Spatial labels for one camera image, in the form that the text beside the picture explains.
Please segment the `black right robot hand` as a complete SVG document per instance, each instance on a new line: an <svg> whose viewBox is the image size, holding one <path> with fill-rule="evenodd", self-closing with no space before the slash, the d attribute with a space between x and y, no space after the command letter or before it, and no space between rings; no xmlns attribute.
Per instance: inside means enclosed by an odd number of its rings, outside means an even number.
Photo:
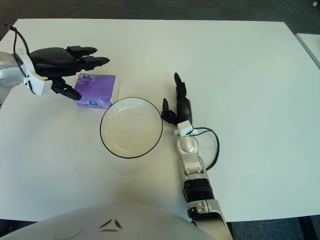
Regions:
<svg viewBox="0 0 320 240"><path fill-rule="evenodd" d="M190 100L187 98L185 82L182 82L177 72L174 73L174 81L176 84L176 112L169 109L169 103L164 98L162 101L161 118L168 124L175 126L184 121L189 121L190 124L192 124L192 106Z"/></svg>

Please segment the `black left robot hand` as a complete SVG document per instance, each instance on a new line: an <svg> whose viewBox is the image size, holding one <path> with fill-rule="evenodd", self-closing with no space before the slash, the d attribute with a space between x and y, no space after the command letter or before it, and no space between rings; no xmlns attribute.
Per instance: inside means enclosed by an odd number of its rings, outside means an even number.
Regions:
<svg viewBox="0 0 320 240"><path fill-rule="evenodd" d="M94 57L96 52L94 47L48 47L33 51L30 59L35 72L52 81L50 88L53 92L78 101L81 94L66 84L64 77L74 76L82 70L94 70L110 61L107 57Z"/></svg>

